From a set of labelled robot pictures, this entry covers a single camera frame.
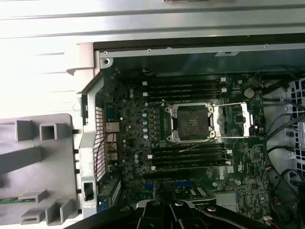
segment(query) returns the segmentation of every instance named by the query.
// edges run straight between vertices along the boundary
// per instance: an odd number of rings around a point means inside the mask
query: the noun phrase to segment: motherboard
[[[268,215],[260,79],[250,74],[118,79],[103,104],[106,162],[118,201],[215,203]]]

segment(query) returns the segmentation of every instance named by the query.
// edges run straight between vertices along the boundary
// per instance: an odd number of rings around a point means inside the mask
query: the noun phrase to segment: perforated metal panel
[[[295,87],[291,89],[293,103],[305,105],[305,79],[295,82]],[[305,112],[292,108],[293,118],[304,115]],[[305,123],[294,123],[295,132],[295,154],[297,170],[305,176]]]
[[[94,141],[95,177],[99,181],[106,173],[105,168],[105,141],[103,130],[103,109],[96,107],[96,137]]]

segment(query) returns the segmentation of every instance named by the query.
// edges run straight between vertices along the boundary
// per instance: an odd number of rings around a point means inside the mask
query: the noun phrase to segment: red wire
[[[103,144],[103,142],[105,141],[106,137],[110,135],[110,134],[106,134],[105,137],[103,138],[103,140],[100,142],[99,146],[97,147],[97,152],[96,152],[96,158],[95,158],[95,176],[97,179],[97,162],[98,162],[98,156],[99,156],[99,151],[100,151],[100,147]]]
[[[271,223],[273,226],[275,226],[276,229],[280,229],[280,228],[278,227],[278,225],[276,225],[275,223],[273,223],[271,220],[268,220],[268,222]]]

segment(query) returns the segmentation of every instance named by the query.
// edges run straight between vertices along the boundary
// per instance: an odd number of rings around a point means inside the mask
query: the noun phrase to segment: black cable
[[[274,151],[275,149],[285,149],[285,150],[290,151],[290,152],[295,151],[295,149],[290,147],[290,146],[274,146],[274,147],[268,149],[267,152],[270,153],[271,151]]]
[[[273,138],[275,135],[277,135],[279,132],[281,132],[282,130],[286,129],[287,127],[289,127],[290,125],[292,125],[293,123],[297,123],[300,122],[302,120],[305,120],[305,115],[302,115],[300,117],[294,118],[292,120],[290,120],[289,122],[281,125],[280,127],[278,127],[277,129],[275,129],[271,134],[269,134],[268,136],[265,137],[264,141],[263,141],[263,153],[265,154],[268,163],[272,165],[273,167],[273,171],[279,176],[281,177],[281,175],[279,174],[279,172],[276,170],[276,168],[273,166],[272,161],[269,157],[268,154],[268,150],[267,150],[267,142]],[[289,190],[291,191],[291,193],[296,197],[299,198],[299,195],[296,193],[296,191],[288,184],[288,182],[286,180],[283,179],[283,182],[285,184],[287,184],[287,186],[289,187]]]
[[[281,104],[290,104],[292,106],[295,106],[296,108],[305,111],[305,107],[303,107],[300,104],[296,104],[291,102],[290,100],[283,100],[281,101],[280,99],[269,99],[269,98],[263,98],[264,102],[272,102],[272,103],[281,103]]]
[[[269,66],[269,67],[267,67],[267,68],[264,68],[264,69],[262,69],[262,70],[256,72],[256,73],[254,74],[254,77],[257,76],[257,75],[259,75],[261,72],[263,72],[263,71],[265,71],[265,70],[268,70],[268,69],[271,69],[271,68],[275,68],[275,67],[276,67],[276,68],[277,68],[277,67],[281,67],[282,69],[284,69],[284,70],[291,76],[291,79],[283,79],[283,80],[281,80],[281,81],[279,81],[279,82],[277,82],[277,83],[275,83],[275,84],[273,84],[273,85],[271,85],[271,86],[269,86],[269,87],[266,87],[266,88],[261,89],[263,95],[269,94],[269,93],[271,93],[271,92],[273,92],[273,91],[275,91],[275,90],[277,90],[277,89],[279,89],[279,88],[281,88],[281,87],[289,87],[289,83],[290,83],[290,82],[292,82],[292,81],[298,81],[298,80],[299,80],[299,77],[297,77],[293,72],[290,71],[290,70],[291,70],[291,67],[290,67],[290,66],[288,66],[288,65],[282,65],[282,64],[280,64],[280,65],[272,65],[272,66]]]
[[[288,225],[291,224],[294,221],[294,213],[293,211],[286,206],[285,204],[280,204],[278,206],[275,205],[275,195],[273,193],[274,191],[271,189],[268,189],[268,200],[269,200],[269,205],[271,210],[274,212],[276,218],[280,221],[281,224],[283,225]],[[282,208],[282,211],[284,210],[286,212],[285,217],[287,217],[286,219],[283,218],[283,215],[281,215],[279,213],[279,209],[278,208]]]
[[[288,65],[284,65],[284,64],[277,64],[277,65],[271,65],[271,66],[268,66],[266,68],[263,68],[262,70],[256,72],[253,77],[259,75],[260,73],[262,73],[263,71],[266,71],[266,70],[269,70],[269,69],[272,69],[272,68],[278,68],[278,67],[281,67],[282,69],[284,69],[294,80],[299,80],[290,70],[290,66]]]
[[[278,117],[276,117],[276,118],[273,120],[273,122],[270,124],[270,126],[269,126],[269,128],[268,128],[268,130],[267,130],[267,133],[270,132],[272,126],[274,126],[274,124],[276,123],[276,121],[279,120],[279,119],[280,119],[281,117],[283,117],[283,116],[292,116],[292,114],[290,114],[290,113],[284,113],[284,114],[280,114]]]
[[[281,173],[281,178],[282,179],[285,179],[284,176],[289,173],[289,172],[295,172],[299,178],[301,179],[302,182],[305,182],[305,179],[303,178],[303,176],[301,174],[298,173],[297,170],[295,169],[291,169],[291,168],[288,168],[288,169],[285,169],[282,173]],[[278,189],[282,183],[282,179],[279,179],[278,182],[277,182],[277,185],[275,186],[275,189]]]

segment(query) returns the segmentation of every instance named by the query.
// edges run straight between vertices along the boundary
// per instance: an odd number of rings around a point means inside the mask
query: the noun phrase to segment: white wire
[[[179,150],[179,153],[183,153],[183,152],[185,152],[185,151],[187,151],[187,150],[194,149],[194,148],[196,148],[196,147],[198,147],[198,146],[204,145],[205,143],[211,142],[211,141],[216,140],[216,139],[217,139],[217,138],[212,138],[212,139],[210,139],[210,140],[207,140],[206,142],[202,142],[202,143],[199,144],[199,145],[195,145],[195,146],[192,146],[192,147],[187,148],[187,149]]]

